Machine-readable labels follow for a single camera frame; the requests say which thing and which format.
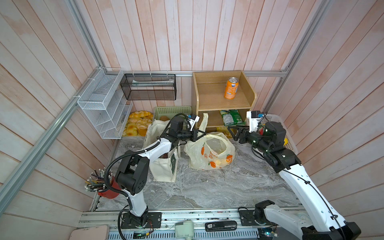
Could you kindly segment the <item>yellow plastic grocery bag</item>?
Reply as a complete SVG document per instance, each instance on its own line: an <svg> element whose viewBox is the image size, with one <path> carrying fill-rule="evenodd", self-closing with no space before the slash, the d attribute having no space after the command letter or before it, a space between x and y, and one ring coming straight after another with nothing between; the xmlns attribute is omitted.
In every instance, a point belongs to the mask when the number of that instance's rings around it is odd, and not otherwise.
<svg viewBox="0 0 384 240"><path fill-rule="evenodd" d="M236 156L235 146L220 132L208 133L184 147L190 158L189 167L195 170L218 170L231 164Z"/></svg>

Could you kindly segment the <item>cream canvas tote bag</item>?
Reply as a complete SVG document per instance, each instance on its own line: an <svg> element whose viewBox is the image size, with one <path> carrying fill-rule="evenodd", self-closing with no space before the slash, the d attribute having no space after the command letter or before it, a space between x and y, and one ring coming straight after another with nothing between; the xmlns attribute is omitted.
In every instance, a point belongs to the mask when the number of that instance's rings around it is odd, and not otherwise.
<svg viewBox="0 0 384 240"><path fill-rule="evenodd" d="M143 147L146 148L155 143L168 123L169 121L154 120L148 127ZM180 147L173 148L170 152L160 155L157 159L150 160L149 167L154 181L170 183L176 181L180 150Z"/></svg>

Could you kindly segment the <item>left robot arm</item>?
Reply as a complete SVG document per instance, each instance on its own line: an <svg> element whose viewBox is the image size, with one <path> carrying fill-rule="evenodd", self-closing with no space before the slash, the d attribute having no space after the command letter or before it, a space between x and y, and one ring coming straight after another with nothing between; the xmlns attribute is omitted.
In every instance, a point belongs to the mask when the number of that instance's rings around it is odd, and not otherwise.
<svg viewBox="0 0 384 240"><path fill-rule="evenodd" d="M148 206L144 200L150 163L169 153L180 141L195 142L206 133L195 128L200 117L176 114L167 124L158 139L148 147L113 160L104 171L104 185L114 193L125 196L128 201L128 219L133 227L144 227L148 222Z"/></svg>

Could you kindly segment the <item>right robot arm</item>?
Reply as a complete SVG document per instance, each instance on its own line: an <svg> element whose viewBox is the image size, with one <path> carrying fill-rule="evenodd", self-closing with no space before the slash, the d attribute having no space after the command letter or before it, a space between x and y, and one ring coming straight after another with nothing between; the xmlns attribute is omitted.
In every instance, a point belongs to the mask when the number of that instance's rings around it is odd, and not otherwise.
<svg viewBox="0 0 384 240"><path fill-rule="evenodd" d="M267 122L262 132L241 126L229 126L228 130L236 142L250 144L252 152L286 181L309 216L305 221L265 200L255 205L257 224L276 224L302 240L355 240L362 233L355 222L346 221L332 207L298 156L284 146L286 130L281 123Z"/></svg>

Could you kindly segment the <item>yellow snack bag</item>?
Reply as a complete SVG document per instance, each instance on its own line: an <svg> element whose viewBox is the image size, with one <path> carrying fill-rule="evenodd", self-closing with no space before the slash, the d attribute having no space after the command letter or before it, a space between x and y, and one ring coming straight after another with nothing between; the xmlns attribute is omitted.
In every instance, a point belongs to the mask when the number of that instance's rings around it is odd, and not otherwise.
<svg viewBox="0 0 384 240"><path fill-rule="evenodd" d="M220 132L220 133L223 133L228 139L232 139L233 138L226 126L217 127L216 131Z"/></svg>

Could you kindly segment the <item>green snack bag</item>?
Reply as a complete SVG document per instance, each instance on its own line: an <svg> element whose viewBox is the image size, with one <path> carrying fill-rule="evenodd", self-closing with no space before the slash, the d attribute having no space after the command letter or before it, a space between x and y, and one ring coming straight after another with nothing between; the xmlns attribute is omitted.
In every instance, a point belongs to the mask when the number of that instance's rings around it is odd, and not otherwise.
<svg viewBox="0 0 384 240"><path fill-rule="evenodd" d="M246 122L242 119L238 110L220 110L224 126L243 126Z"/></svg>

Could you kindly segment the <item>brown potato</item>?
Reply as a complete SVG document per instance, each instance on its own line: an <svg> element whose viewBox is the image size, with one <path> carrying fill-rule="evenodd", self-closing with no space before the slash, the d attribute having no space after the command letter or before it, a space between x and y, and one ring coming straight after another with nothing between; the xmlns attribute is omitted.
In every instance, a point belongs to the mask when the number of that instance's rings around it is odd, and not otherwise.
<svg viewBox="0 0 384 240"><path fill-rule="evenodd" d="M166 121L169 121L170 118L167 117L167 116L161 116L161 117L159 118L159 120L160 120L160 121L163 121L163 122L166 122Z"/></svg>

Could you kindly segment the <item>green plastic basket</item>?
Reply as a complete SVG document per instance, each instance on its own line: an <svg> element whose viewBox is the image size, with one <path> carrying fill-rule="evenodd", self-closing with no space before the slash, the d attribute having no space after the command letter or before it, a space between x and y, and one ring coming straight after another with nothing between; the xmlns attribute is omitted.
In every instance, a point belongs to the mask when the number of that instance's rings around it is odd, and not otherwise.
<svg viewBox="0 0 384 240"><path fill-rule="evenodd" d="M160 117L166 116L172 119L176 114L183 113L190 115L192 113L191 106L167 106L154 108L154 120L160 120Z"/></svg>

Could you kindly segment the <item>white fruit basket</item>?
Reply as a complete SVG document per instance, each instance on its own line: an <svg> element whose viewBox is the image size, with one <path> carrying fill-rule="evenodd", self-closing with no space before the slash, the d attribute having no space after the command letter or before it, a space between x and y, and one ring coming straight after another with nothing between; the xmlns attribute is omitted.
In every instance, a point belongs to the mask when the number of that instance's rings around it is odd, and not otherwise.
<svg viewBox="0 0 384 240"><path fill-rule="evenodd" d="M285 145L285 147L287 149L292 150L296 155L299 153L290 133L288 132L288 128L285 126L285 124L283 123L283 120L278 115L262 114L261 117L252 118L252 111L247 111L246 119L247 119L246 120L247 125L250 128L249 132L257 131L259 129L259 126L261 126L262 124L265 124L266 122L281 123L283 128L286 130L286 139L288 140L288 143Z"/></svg>

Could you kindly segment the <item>wooden shelf unit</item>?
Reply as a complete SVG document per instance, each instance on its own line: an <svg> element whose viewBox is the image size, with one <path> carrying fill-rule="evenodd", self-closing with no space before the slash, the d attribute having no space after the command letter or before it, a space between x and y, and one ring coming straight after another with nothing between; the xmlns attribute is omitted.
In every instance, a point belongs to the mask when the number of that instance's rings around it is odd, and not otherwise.
<svg viewBox="0 0 384 240"><path fill-rule="evenodd" d="M239 80L239 87L233 100L225 99L225 90L229 78ZM242 119L251 111L257 101L257 94L243 71L194 72L192 83L192 113L199 116L209 115L207 129L215 130L224 125L220 110L238 110Z"/></svg>

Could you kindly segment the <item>orange soda can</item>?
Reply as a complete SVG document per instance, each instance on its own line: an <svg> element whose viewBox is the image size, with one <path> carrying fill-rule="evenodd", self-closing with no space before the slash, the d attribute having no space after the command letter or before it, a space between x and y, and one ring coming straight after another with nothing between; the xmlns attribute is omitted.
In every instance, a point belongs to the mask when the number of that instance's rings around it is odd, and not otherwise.
<svg viewBox="0 0 384 240"><path fill-rule="evenodd" d="M233 100L236 96L239 86L239 79L236 77L230 77L226 83L225 99Z"/></svg>

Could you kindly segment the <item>pile of bread buns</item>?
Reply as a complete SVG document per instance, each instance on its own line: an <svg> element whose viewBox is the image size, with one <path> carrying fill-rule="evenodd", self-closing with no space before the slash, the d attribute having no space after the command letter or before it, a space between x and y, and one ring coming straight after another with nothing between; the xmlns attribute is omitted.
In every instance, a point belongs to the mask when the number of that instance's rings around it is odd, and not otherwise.
<svg viewBox="0 0 384 240"><path fill-rule="evenodd" d="M131 113L123 131L123 137L145 137L149 126L153 122L153 117L154 115L148 111L136 111Z"/></svg>

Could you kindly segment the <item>black barcode scanner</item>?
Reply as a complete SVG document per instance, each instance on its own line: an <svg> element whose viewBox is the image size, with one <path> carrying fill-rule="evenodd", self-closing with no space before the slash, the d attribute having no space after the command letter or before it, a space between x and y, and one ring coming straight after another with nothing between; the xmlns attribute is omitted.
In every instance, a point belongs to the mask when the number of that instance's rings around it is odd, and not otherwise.
<svg viewBox="0 0 384 240"><path fill-rule="evenodd" d="M206 232L234 231L238 227L236 221L217 221L205 223Z"/></svg>

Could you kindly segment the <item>white adapter box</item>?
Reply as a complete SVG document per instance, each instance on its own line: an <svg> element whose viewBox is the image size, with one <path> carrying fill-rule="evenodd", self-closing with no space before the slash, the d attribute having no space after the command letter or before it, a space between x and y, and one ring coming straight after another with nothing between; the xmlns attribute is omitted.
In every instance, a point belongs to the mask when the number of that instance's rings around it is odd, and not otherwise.
<svg viewBox="0 0 384 240"><path fill-rule="evenodd" d="M175 238L192 240L195 236L194 223L190 220L175 224Z"/></svg>

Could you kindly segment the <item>black mesh wall basket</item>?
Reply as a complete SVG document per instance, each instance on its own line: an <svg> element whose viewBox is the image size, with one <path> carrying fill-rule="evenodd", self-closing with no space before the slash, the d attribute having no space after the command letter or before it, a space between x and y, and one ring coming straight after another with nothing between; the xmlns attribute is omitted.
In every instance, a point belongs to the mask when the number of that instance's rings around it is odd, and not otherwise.
<svg viewBox="0 0 384 240"><path fill-rule="evenodd" d="M120 86L128 101L174 101L177 98L174 74L124 74Z"/></svg>

